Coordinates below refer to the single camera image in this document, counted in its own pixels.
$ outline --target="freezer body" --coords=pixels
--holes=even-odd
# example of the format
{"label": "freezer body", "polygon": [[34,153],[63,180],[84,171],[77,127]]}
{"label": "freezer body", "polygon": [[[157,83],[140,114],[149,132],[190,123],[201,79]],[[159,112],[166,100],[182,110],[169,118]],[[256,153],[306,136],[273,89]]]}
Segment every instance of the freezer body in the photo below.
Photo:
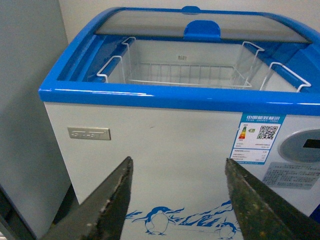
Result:
{"label": "freezer body", "polygon": [[121,239],[240,240],[233,158],[309,216],[320,204],[319,43],[269,13],[101,13],[39,90],[79,202],[131,156]]}

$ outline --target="blue lid handle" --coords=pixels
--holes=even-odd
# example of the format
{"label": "blue lid handle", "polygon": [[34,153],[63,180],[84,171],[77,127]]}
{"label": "blue lid handle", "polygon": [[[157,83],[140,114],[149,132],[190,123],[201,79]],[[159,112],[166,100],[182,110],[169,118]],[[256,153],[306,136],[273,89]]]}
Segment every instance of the blue lid handle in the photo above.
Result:
{"label": "blue lid handle", "polygon": [[181,12],[183,14],[197,15],[197,14],[201,13],[201,10],[197,6],[184,6],[181,9]]}
{"label": "blue lid handle", "polygon": [[220,41],[221,30],[215,21],[194,20],[184,29],[183,39],[201,41]]}

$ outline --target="metal nameplate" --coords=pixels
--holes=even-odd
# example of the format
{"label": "metal nameplate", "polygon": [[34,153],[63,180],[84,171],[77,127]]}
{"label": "metal nameplate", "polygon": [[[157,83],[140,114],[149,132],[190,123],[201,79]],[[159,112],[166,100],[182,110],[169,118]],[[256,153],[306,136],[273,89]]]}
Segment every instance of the metal nameplate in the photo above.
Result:
{"label": "metal nameplate", "polygon": [[109,128],[99,127],[68,127],[72,139],[111,140]]}

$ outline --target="curved glass lid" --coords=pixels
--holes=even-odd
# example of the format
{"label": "curved glass lid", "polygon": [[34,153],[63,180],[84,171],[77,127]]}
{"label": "curved glass lid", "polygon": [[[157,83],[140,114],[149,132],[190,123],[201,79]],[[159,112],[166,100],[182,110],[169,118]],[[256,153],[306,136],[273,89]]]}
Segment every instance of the curved glass lid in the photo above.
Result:
{"label": "curved glass lid", "polygon": [[261,15],[123,10],[111,16],[96,34],[183,38],[186,26],[195,20],[214,21],[222,40],[287,43],[309,41],[290,27]]}

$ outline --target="penguin illustration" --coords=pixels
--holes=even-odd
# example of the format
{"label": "penguin illustration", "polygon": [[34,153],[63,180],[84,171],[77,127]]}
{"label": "penguin illustration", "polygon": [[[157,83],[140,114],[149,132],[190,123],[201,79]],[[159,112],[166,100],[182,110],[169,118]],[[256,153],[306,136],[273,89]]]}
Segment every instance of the penguin illustration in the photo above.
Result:
{"label": "penguin illustration", "polygon": [[239,231],[236,226],[231,222],[223,222],[218,224],[216,227],[219,229],[215,230],[215,233],[219,233],[219,239],[233,239],[234,235]]}
{"label": "penguin illustration", "polygon": [[167,217],[166,213],[172,211],[165,206],[157,206],[152,209],[146,216],[137,218],[132,222],[144,221],[146,233],[150,235],[165,235],[169,224],[176,225],[176,222]]}

